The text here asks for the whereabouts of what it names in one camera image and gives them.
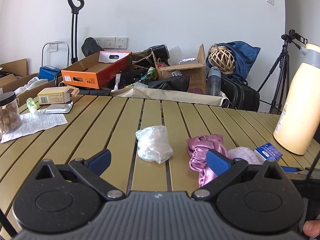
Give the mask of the person's hand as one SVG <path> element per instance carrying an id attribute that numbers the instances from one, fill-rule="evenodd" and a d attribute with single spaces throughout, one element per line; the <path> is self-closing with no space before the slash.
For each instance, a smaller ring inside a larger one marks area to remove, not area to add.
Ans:
<path id="1" fill-rule="evenodd" d="M 306 221 L 303 226 L 303 232 L 306 236 L 316 238 L 320 234 L 320 220 Z"/>

